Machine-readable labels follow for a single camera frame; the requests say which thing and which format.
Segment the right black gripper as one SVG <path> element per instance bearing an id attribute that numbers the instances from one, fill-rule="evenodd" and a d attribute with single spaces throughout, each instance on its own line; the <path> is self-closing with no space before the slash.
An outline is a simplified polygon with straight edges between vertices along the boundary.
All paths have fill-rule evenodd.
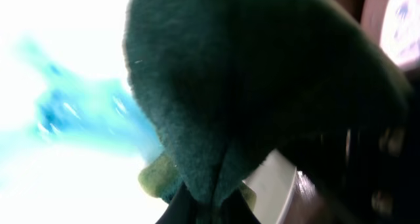
<path id="1" fill-rule="evenodd" d="M 407 123 L 299 139 L 282 149 L 326 202 L 330 223 L 419 222 L 419 86 Z"/>

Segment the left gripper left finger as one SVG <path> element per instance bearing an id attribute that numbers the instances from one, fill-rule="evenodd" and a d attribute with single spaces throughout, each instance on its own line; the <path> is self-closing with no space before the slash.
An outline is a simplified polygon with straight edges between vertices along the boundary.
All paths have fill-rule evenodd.
<path id="1" fill-rule="evenodd" d="M 183 183 L 156 224 L 195 224 L 198 203 Z"/>

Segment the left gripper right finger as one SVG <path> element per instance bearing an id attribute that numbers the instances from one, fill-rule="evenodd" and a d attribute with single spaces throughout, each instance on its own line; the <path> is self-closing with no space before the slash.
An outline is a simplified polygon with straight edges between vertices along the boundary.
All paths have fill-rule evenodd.
<path id="1" fill-rule="evenodd" d="M 222 224 L 261 224 L 254 216 L 239 189 L 236 189 L 221 206 Z"/>

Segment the green yellow scrubbing sponge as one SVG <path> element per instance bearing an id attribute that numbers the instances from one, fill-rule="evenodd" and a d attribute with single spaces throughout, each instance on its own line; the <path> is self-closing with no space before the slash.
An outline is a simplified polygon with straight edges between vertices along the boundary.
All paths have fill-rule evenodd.
<path id="1" fill-rule="evenodd" d="M 196 223 L 221 223 L 276 147 L 408 114 L 407 79 L 334 0 L 130 0 L 125 28 L 133 94 Z"/>

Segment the white plate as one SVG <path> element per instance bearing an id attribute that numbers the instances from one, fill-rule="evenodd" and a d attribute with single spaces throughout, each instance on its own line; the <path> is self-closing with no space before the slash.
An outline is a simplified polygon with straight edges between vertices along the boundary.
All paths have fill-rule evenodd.
<path id="1" fill-rule="evenodd" d="M 365 0 L 360 23 L 400 69 L 419 69 L 419 0 Z"/>
<path id="2" fill-rule="evenodd" d="M 45 137 L 109 133 L 113 142 L 124 143 L 138 138 L 140 128 L 133 125 L 137 109 L 158 141 L 150 167 L 167 160 L 170 168 L 162 177 L 175 196 L 179 171 L 129 81 L 124 50 L 129 2 L 121 17 L 124 34 L 117 62 L 125 68 L 126 80 L 119 83 L 115 76 L 102 79 L 114 50 L 107 32 L 112 0 L 1 0 L 1 120 L 8 130 L 32 126 Z"/>

